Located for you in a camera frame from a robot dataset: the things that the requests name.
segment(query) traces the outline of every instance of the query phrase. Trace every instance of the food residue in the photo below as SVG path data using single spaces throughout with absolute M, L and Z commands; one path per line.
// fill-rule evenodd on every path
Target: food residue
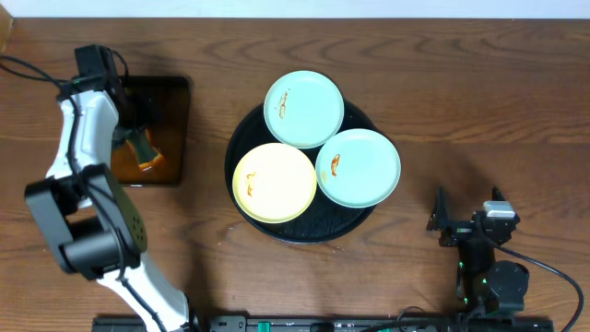
M 332 159 L 332 175 L 337 176 L 336 174 L 336 167 L 338 167 L 338 163 L 340 162 L 340 155 L 337 154 L 333 159 Z
M 285 91 L 285 95 L 283 97 L 281 97 L 280 99 L 280 110 L 278 111 L 278 116 L 280 116 L 280 118 L 284 118 L 285 117 L 285 112 L 287 111 L 287 95 L 288 95 L 288 91 Z
M 252 174 L 248 174 L 246 175 L 246 184 L 248 184 L 248 196 L 252 197 L 252 182 L 253 182 L 253 178 L 256 175 L 256 172 L 253 172 Z

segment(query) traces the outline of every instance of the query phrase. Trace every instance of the wooden table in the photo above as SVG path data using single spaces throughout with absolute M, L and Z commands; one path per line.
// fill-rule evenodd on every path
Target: wooden table
M 590 288 L 588 21 L 18 19 L 7 53 L 68 78 L 77 73 L 74 49 L 90 43 L 117 49 L 132 75 L 194 82 L 182 184 L 126 191 L 155 261 L 201 314 L 452 311 L 457 252 L 425 231 L 439 184 L 458 218 L 498 185 L 522 218 L 507 247 Z M 326 244 L 260 233 L 224 182 L 234 128 L 296 69 L 330 76 L 395 141 L 402 160 L 394 193 L 355 231 Z M 25 185 L 43 177 L 57 149 L 56 93 L 0 73 L 5 331 L 88 331 L 96 314 L 131 313 L 97 283 L 64 274 L 25 207 Z M 548 315 L 561 329 L 577 304 L 572 286 L 525 265 L 525 314 Z M 587 328 L 583 314 L 574 330 Z

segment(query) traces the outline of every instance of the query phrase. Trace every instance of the black cable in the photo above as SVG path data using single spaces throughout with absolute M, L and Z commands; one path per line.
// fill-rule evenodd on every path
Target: black cable
M 127 65 L 124 62 L 123 57 L 121 55 L 118 54 L 118 57 L 124 63 L 125 76 L 128 77 Z M 79 185 L 80 189 L 82 190 L 82 194 L 84 196 L 86 196 L 88 199 L 90 199 L 92 204 L 96 207 L 96 209 L 99 211 L 99 213 L 101 213 L 106 218 L 106 220 L 109 224 L 110 231 L 112 231 L 112 235 L 115 239 L 115 242 L 117 243 L 117 247 L 119 250 L 119 260 L 121 263 L 121 267 L 119 268 L 119 276 L 117 277 L 117 280 L 120 281 L 121 284 L 129 291 L 129 293 L 139 303 L 139 305 L 141 305 L 141 307 L 144 308 L 144 310 L 146 310 L 146 312 L 148 312 L 151 315 L 151 318 L 154 320 L 154 322 L 156 322 L 156 325 L 158 326 L 159 330 L 161 332 L 166 332 L 166 328 L 164 327 L 161 320 L 159 319 L 158 313 L 154 312 L 154 310 L 149 307 L 149 305 L 139 296 L 139 294 L 137 294 L 136 290 L 131 286 L 131 284 L 129 284 L 129 281 L 124 277 L 126 263 L 125 263 L 125 259 L 124 259 L 122 236 L 121 236 L 120 232 L 118 232 L 116 230 L 116 228 L 114 227 L 114 223 L 112 222 L 111 217 L 109 217 L 109 215 L 106 213 L 104 208 L 96 200 L 96 197 L 94 197 L 94 195 L 88 190 L 89 185 L 92 186 L 94 189 L 96 189 L 96 187 L 92 184 L 86 183 L 85 179 L 83 178 L 83 176 L 80 176 L 79 171 L 77 169 L 76 158 L 74 157 L 74 150 L 75 150 L 75 144 L 76 144 L 76 134 L 77 134 L 77 128 L 78 128 L 78 123 L 79 123 L 80 111 L 77 107 L 77 104 L 74 102 L 74 99 L 72 98 L 71 91 L 66 90 L 65 86 L 61 84 L 62 82 L 67 83 L 69 81 L 55 79 L 55 78 L 51 77 L 49 74 L 40 70 L 38 67 L 31 65 L 28 62 L 20 60 L 16 57 L 13 57 L 13 56 L 2 55 L 2 56 L 0 56 L 0 59 L 11 61 L 11 62 L 14 62 L 19 65 L 23 65 L 26 68 L 40 74 L 42 77 L 31 77 L 28 75 L 20 74 L 18 72 L 15 72 L 15 71 L 8 69 L 7 67 L 1 65 L 1 67 L 5 71 L 7 71 L 8 73 L 14 74 L 18 77 L 53 83 L 60 90 L 60 92 L 63 95 L 67 96 L 66 97 L 67 100 L 70 101 L 70 103 L 72 104 L 72 107 L 74 109 L 74 111 L 73 111 L 74 122 L 72 123 L 72 130 L 70 132 L 70 137 L 69 137 L 68 143 L 67 143 L 67 152 L 65 153 L 65 158 L 67 159 L 67 163 L 68 163 L 70 169 L 72 170 L 72 177 L 73 177 L 75 183 L 77 183 Z M 102 194 L 107 196 L 108 198 L 110 198 L 112 201 L 114 201 L 111 197 L 106 195 L 106 193 L 102 193 Z
M 36 71 L 35 69 L 33 69 L 33 67 L 30 66 L 29 63 L 27 63 L 25 61 L 22 61 L 22 60 L 20 60 L 20 59 L 18 59 L 16 57 L 3 55 L 2 56 L 2 59 L 6 59 L 8 61 L 12 61 L 12 62 L 17 63 L 19 65 L 24 65 L 28 69 L 31 69 L 33 71 Z M 23 78 L 26 78 L 26 79 L 32 79 L 32 80 L 41 81 L 41 82 L 51 82 L 52 80 L 55 80 L 55 81 L 60 82 L 60 83 L 67 82 L 66 79 L 57 79 L 57 78 L 51 78 L 51 79 L 49 79 L 47 77 L 34 77 L 34 76 L 31 76 L 31 75 L 22 74 L 22 73 L 19 73 L 18 71 L 15 71 L 15 70 L 12 70 L 12 69 L 8 68 L 7 66 L 5 66 L 3 64 L 0 64 L 0 68 L 4 69 L 6 72 L 8 72 L 8 73 L 10 73 L 12 75 L 15 75 L 15 76 L 18 76 L 18 77 L 23 77 Z
M 406 320 L 403 322 L 391 322 L 391 323 L 384 323 L 379 324 L 376 326 L 371 326 L 361 330 L 360 332 L 379 332 L 385 330 L 386 328 L 394 328 L 394 327 L 405 327 L 405 326 L 435 326 L 442 330 L 445 330 L 448 326 L 453 326 L 453 321 L 444 318 L 424 318 L 424 319 L 414 319 L 414 320 Z
M 471 312 L 469 312 L 461 322 L 459 322 L 460 326 L 467 330 L 469 328 L 469 321 L 471 320 L 471 318 L 475 317 L 476 314 L 484 315 L 485 313 L 486 309 L 483 305 L 477 306 L 476 308 L 471 310 Z
M 125 61 L 125 59 L 123 59 L 123 57 L 117 51 L 111 50 L 111 52 L 113 54 L 115 54 L 119 58 L 119 60 L 121 60 L 121 63 L 123 64 L 123 66 L 125 68 L 123 80 L 121 81 L 121 84 L 125 85 L 125 83 L 127 83 L 127 79 L 129 79 L 129 68 L 127 67 L 127 62 Z
M 565 279 L 566 281 L 568 281 L 569 283 L 572 284 L 572 286 L 575 288 L 575 290 L 578 292 L 578 307 L 575 310 L 575 313 L 572 316 L 572 319 L 570 319 L 570 322 L 568 322 L 568 324 L 562 329 L 562 332 L 567 332 L 569 331 L 573 325 L 575 325 L 575 322 L 578 320 L 578 318 L 580 317 L 580 314 L 582 313 L 582 310 L 584 309 L 584 292 L 582 291 L 582 288 L 580 288 L 580 285 L 578 285 L 577 282 L 575 282 L 574 279 L 572 279 L 570 276 L 566 275 L 565 273 L 559 271 L 557 268 L 555 267 L 550 267 L 545 263 L 539 262 L 534 258 L 516 253 L 515 251 L 512 251 L 510 249 L 506 249 L 504 247 L 501 247 L 499 245 L 497 245 L 494 241 L 492 241 L 492 239 L 490 239 L 488 237 L 488 235 L 485 234 L 485 232 L 483 231 L 483 225 L 481 223 L 479 223 L 477 225 L 477 230 L 479 235 L 481 235 L 483 237 L 483 239 L 491 246 L 493 246 L 494 248 L 500 250 L 501 252 L 504 252 L 508 255 L 513 255 L 516 258 L 520 258 L 528 263 L 534 264 L 538 267 L 543 267 L 545 268 L 547 271 L 552 272 L 560 277 L 562 277 L 563 279 Z
M 418 307 L 417 305 L 410 305 L 410 306 L 406 307 L 404 310 L 402 310 L 401 313 L 399 313 L 399 315 L 397 316 L 397 319 L 395 321 L 399 322 L 400 320 L 402 320 L 402 318 L 404 318 L 404 315 L 406 314 L 406 311 L 408 311 L 409 309 L 419 309 L 419 310 L 421 310 L 421 312 L 424 313 L 424 309 Z M 397 330 L 400 332 L 406 332 L 405 327 L 398 327 Z

